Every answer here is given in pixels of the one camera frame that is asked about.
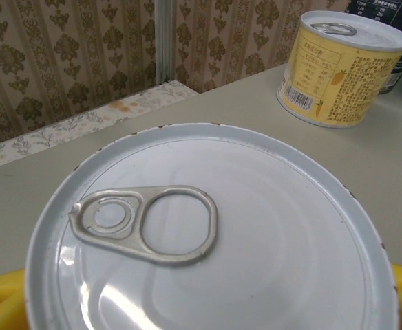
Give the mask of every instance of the barcode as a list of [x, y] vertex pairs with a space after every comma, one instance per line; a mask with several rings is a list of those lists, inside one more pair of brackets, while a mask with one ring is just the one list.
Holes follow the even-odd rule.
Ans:
[[397, 80], [400, 78], [401, 74], [402, 72], [399, 72], [397, 74], [390, 74], [388, 76], [388, 79], [386, 79], [385, 83], [383, 84], [383, 87], [394, 86]]
[[285, 90], [285, 96], [298, 107], [303, 110], [310, 110], [314, 103], [314, 99], [309, 96], [302, 94], [300, 91], [295, 89], [292, 85], [288, 86]]

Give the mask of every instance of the can lid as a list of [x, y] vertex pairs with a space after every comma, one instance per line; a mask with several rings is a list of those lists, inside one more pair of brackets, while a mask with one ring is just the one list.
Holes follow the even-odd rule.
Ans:
[[[402, 50], [402, 31], [374, 19], [343, 12], [316, 10], [303, 14], [301, 21], [307, 30], [344, 45], [383, 52]], [[346, 33], [346, 27], [337, 25], [351, 27], [355, 29], [355, 33]]]
[[[195, 197], [202, 190], [216, 205], [216, 241], [201, 261], [163, 265], [74, 234], [72, 221], [92, 215], [77, 205], [96, 206], [85, 229], [114, 231], [124, 221], [126, 196], [105, 199], [97, 215], [96, 200], [107, 197], [98, 191], [139, 192], [144, 198], [124, 210], [142, 212], [150, 202], [141, 228], [147, 245], [163, 254], [195, 250], [215, 221], [209, 201], [174, 195], [152, 203], [163, 190], [132, 188], [169, 185], [196, 187]], [[25, 281], [33, 329], [397, 330], [399, 323], [390, 263], [349, 191], [292, 147], [216, 124], [150, 129], [84, 161], [36, 225]]]

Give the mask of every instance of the yellow can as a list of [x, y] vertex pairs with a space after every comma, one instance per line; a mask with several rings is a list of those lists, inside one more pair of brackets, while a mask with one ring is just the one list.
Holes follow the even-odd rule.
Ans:
[[402, 55], [402, 31], [342, 12], [314, 11], [301, 26], [277, 98], [324, 127], [360, 123]]

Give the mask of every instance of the nutrition label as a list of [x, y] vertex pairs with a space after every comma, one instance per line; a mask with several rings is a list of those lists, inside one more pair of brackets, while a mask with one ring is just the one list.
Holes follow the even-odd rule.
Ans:
[[328, 114], [329, 120], [356, 122], [362, 119], [363, 112], [374, 100], [381, 85], [377, 76], [385, 75], [395, 65], [391, 58], [357, 57], [348, 70], [334, 105]]
[[297, 48], [301, 60], [296, 62], [294, 87], [321, 98], [340, 61], [341, 54], [301, 37]]
[[384, 0], [353, 0], [346, 12], [391, 24], [400, 10], [401, 2]]

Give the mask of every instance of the carrot illustration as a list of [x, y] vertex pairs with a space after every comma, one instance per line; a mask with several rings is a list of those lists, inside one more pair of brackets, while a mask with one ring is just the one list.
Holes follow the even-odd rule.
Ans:
[[339, 84], [342, 80], [343, 77], [346, 75], [346, 70], [341, 70], [340, 72], [337, 72], [334, 77], [332, 77], [332, 82], [331, 85], [337, 85]]
[[322, 102], [322, 100], [320, 100], [320, 102], [319, 102], [319, 103], [316, 103], [316, 105], [317, 105], [317, 108], [316, 108], [316, 117], [319, 117], [320, 110], [322, 109], [322, 105], [324, 105], [324, 103]]

